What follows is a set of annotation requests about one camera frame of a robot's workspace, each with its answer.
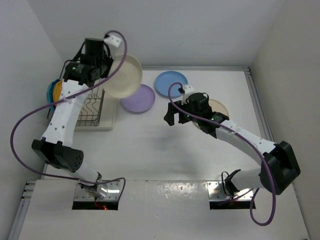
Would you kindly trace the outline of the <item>yellow polka dot plate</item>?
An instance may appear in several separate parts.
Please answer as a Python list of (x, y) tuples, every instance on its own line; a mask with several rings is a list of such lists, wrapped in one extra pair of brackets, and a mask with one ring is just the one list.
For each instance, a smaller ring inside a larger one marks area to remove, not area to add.
[(62, 92), (63, 80), (59, 80), (53, 87), (52, 99), (54, 102), (57, 102), (60, 99)]

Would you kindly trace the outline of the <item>beige green leaf plate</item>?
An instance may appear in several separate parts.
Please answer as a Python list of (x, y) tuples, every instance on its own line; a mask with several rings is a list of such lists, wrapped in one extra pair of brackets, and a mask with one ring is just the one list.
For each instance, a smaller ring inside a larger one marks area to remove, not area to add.
[(215, 99), (210, 98), (208, 103), (209, 103), (209, 106), (211, 107), (211, 110), (213, 112), (219, 112), (219, 113), (222, 113), (225, 116), (229, 117), (229, 112), (228, 112), (227, 108), (220, 101), (217, 101)]

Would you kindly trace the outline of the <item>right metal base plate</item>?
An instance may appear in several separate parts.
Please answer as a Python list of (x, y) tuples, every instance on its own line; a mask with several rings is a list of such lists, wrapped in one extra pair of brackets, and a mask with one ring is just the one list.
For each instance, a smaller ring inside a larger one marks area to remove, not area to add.
[(222, 181), (207, 181), (208, 197), (211, 202), (224, 202), (235, 199), (236, 201), (250, 201), (253, 198), (252, 189), (243, 189), (232, 196), (228, 196), (223, 191)]

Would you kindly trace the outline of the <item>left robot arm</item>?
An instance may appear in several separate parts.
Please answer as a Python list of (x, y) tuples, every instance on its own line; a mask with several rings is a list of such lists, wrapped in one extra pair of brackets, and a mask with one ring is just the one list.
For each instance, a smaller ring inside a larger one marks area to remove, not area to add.
[(31, 148), (48, 165), (82, 180), (81, 187), (90, 195), (98, 194), (96, 182), (102, 176), (84, 160), (84, 153), (74, 149), (73, 136), (89, 88), (107, 77), (113, 59), (101, 39), (87, 38), (65, 67), (59, 99), (41, 140), (33, 140)]

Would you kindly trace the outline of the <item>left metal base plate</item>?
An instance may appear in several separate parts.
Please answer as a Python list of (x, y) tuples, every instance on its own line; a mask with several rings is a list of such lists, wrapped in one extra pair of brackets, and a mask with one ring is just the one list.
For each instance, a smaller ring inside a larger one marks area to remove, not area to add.
[(114, 181), (106, 184), (87, 186), (78, 183), (74, 193), (76, 202), (115, 202), (120, 196), (120, 182)]

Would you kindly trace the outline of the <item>cream plate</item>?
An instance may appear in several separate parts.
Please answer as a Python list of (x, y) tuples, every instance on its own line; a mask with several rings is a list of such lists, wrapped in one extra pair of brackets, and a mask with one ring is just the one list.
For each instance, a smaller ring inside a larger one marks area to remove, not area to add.
[(127, 54), (120, 69), (103, 84), (103, 90), (111, 97), (124, 99), (132, 96), (140, 87), (143, 70), (140, 62)]

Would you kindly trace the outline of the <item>metal base plate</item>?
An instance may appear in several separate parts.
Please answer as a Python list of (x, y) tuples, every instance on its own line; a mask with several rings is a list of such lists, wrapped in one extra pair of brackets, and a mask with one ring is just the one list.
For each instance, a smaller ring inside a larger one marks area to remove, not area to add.
[(235, 199), (236, 201), (250, 201), (253, 198), (252, 189), (243, 189), (232, 196), (228, 196), (223, 191), (222, 181), (207, 181), (208, 197), (211, 202), (224, 202)]
[(106, 184), (87, 186), (78, 183), (74, 193), (76, 202), (115, 202), (120, 196), (120, 182), (114, 181)]

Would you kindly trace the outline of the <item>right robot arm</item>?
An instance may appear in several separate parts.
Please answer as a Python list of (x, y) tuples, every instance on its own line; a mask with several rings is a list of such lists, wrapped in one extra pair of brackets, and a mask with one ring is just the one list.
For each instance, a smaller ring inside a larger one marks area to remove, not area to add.
[(203, 93), (191, 94), (185, 103), (170, 101), (164, 116), (169, 126), (175, 124), (175, 114), (178, 123), (196, 123), (203, 133), (232, 145), (258, 164), (252, 170), (236, 169), (224, 180), (230, 195), (243, 189), (266, 189), (280, 195), (301, 173), (289, 143), (275, 143), (243, 129), (227, 115), (212, 110)]

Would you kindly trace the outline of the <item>blue plate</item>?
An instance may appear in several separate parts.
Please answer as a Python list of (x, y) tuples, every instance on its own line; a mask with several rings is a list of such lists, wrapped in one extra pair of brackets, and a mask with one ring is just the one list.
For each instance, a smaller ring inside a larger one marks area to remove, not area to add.
[(156, 91), (163, 97), (168, 97), (169, 87), (173, 83), (181, 83), (182, 85), (187, 85), (187, 78), (178, 71), (165, 71), (160, 73), (154, 82)]

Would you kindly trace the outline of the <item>teal polka dot plate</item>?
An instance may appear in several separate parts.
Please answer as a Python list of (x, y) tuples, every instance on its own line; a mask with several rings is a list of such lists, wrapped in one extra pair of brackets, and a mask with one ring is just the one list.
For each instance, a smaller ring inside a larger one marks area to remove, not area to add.
[(47, 103), (48, 103), (48, 104), (51, 104), (51, 103), (54, 102), (53, 92), (54, 92), (54, 88), (55, 88), (56, 84), (57, 84), (59, 81), (60, 81), (59, 79), (56, 79), (56, 80), (52, 81), (52, 82), (48, 85), (48, 88), (47, 88), (47, 91), (46, 91), (46, 100), (47, 100)]

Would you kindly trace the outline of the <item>purple plate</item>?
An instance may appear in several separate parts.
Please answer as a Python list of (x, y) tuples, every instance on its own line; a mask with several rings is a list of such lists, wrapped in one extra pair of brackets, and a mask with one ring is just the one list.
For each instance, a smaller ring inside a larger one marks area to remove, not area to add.
[(120, 100), (121, 105), (129, 112), (140, 114), (148, 111), (155, 103), (156, 94), (154, 90), (141, 84), (138, 90), (127, 98)]

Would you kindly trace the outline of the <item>cream drip tray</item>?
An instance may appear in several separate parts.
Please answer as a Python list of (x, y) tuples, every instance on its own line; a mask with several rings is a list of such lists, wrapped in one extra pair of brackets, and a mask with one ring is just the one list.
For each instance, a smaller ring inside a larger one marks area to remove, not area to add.
[(109, 96), (104, 92), (104, 99), (102, 103), (102, 110), (100, 115), (100, 122), (98, 126), (85, 126), (76, 127), (76, 132), (105, 132), (111, 131), (115, 125), (116, 111), (117, 111), (118, 100)]

